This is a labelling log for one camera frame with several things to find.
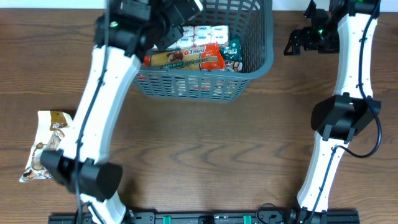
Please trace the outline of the Kleenex tissue multipack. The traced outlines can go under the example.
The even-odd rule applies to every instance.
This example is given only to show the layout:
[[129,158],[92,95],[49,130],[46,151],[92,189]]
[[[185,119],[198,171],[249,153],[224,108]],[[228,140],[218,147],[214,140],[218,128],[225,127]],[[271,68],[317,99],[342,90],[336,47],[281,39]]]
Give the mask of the Kleenex tissue multipack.
[[216,43],[221,47],[229,45],[229,27],[222,26],[183,26],[183,37],[166,49],[177,50],[199,45]]

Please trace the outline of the San Remo spaghetti packet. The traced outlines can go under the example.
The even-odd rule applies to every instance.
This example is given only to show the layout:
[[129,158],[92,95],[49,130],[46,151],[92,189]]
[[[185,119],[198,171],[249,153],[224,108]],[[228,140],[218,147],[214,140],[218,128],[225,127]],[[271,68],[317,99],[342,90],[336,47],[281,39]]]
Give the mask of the San Remo spaghetti packet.
[[143,66],[184,70],[222,70],[226,68],[218,44],[206,44],[170,52],[147,55]]

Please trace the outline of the grey plastic basket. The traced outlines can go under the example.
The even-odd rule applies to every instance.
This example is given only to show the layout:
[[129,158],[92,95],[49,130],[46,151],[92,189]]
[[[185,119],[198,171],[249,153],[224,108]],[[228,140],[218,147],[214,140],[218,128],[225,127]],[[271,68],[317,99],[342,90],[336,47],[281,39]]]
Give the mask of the grey plastic basket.
[[191,26],[227,25],[241,39],[242,72],[142,67],[133,80],[144,95],[190,100],[231,101],[249,83],[264,76],[274,62],[272,0],[203,1],[203,11]]

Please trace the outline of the green Nescafe coffee bag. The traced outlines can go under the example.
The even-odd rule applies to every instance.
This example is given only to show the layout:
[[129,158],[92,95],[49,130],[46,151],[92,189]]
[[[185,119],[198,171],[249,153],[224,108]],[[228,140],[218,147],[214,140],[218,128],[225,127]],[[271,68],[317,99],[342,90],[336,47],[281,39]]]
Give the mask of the green Nescafe coffee bag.
[[228,42],[228,46],[221,47],[220,53],[225,60],[243,62],[241,38],[238,35],[231,36]]

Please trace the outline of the white brown snack bag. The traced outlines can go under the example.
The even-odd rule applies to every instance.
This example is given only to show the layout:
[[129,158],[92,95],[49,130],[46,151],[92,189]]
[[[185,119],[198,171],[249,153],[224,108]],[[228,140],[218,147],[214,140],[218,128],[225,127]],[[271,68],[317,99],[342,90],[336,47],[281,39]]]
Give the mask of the white brown snack bag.
[[225,60],[224,64],[225,64],[225,68],[223,68],[222,71],[240,73],[243,70],[243,63],[242,62],[236,62],[236,61],[232,61],[232,60]]
[[42,110],[37,112],[38,125],[34,143],[24,173],[19,182],[26,183],[35,179],[51,179],[52,175],[41,164],[43,151],[56,151],[58,145],[69,132],[72,117],[63,111]]

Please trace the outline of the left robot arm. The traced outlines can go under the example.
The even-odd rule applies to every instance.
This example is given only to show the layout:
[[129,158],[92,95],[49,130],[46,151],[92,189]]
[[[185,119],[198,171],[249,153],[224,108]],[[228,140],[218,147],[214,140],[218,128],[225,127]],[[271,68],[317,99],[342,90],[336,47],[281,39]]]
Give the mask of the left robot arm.
[[203,10],[199,0],[107,1],[95,21],[95,46],[85,90],[71,130],[41,164],[76,195],[73,223],[87,208],[95,223],[129,223],[131,215],[118,195],[121,166],[109,161],[114,127],[123,101],[146,53],[163,51],[180,39],[183,25]]

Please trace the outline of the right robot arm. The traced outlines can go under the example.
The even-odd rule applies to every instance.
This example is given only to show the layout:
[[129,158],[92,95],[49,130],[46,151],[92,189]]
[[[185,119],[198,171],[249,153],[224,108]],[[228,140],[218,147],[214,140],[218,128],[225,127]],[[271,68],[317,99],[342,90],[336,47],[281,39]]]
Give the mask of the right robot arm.
[[[380,1],[334,0],[326,11],[310,1],[304,16],[311,25],[290,33],[284,55],[316,50],[320,54],[338,54],[339,64],[332,96],[313,108],[313,154],[296,206],[286,211],[286,223],[359,223],[356,211],[328,211],[328,197],[343,154],[364,159],[381,144],[381,102],[373,97],[370,79],[380,6]],[[377,128],[373,149],[362,155],[350,151],[349,143],[371,121]]]

